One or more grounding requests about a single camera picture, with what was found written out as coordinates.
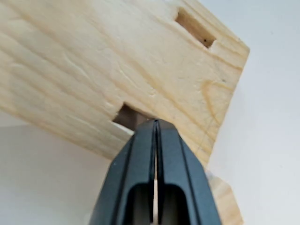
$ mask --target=white wall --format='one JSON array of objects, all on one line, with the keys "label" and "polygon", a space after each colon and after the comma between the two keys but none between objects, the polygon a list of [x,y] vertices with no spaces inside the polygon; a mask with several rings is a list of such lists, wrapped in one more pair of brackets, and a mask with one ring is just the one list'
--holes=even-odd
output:
[{"label": "white wall", "polygon": [[202,2],[251,49],[209,168],[247,225],[300,224],[300,1]]},{"label": "white wall", "polygon": [[84,225],[109,161],[32,126],[0,128],[0,224]]}]

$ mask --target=wood grain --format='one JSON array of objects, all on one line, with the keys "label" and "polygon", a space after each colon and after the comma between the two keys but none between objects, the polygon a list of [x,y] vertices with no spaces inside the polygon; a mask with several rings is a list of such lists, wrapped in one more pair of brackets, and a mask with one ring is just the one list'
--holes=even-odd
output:
[{"label": "wood grain", "polygon": [[248,53],[196,0],[1,0],[0,108],[113,158],[126,103],[205,166]]}]

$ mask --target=plywood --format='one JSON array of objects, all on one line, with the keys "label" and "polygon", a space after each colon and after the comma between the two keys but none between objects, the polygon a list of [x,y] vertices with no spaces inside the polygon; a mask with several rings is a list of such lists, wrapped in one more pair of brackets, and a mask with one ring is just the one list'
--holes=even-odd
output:
[{"label": "plywood", "polygon": [[205,166],[248,52],[196,0],[1,0],[0,108],[113,158],[126,103]]}]

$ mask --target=wooden block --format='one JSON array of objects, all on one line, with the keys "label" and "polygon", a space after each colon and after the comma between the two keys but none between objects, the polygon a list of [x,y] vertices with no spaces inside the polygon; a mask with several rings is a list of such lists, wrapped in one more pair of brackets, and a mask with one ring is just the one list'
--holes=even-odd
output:
[{"label": "wooden block", "polygon": [[240,209],[235,200],[233,191],[226,182],[219,177],[207,173],[210,188],[215,199],[217,210],[223,225],[244,224]]},{"label": "wooden block", "polygon": [[206,166],[248,53],[196,0],[3,0],[0,108],[113,158],[126,104]]}]

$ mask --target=black clamp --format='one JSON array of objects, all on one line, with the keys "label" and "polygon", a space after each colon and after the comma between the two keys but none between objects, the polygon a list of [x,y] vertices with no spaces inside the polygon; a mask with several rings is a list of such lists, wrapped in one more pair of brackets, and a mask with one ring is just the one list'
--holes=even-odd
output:
[{"label": "black clamp", "polygon": [[112,161],[90,225],[220,225],[204,169],[171,123],[150,120]]}]

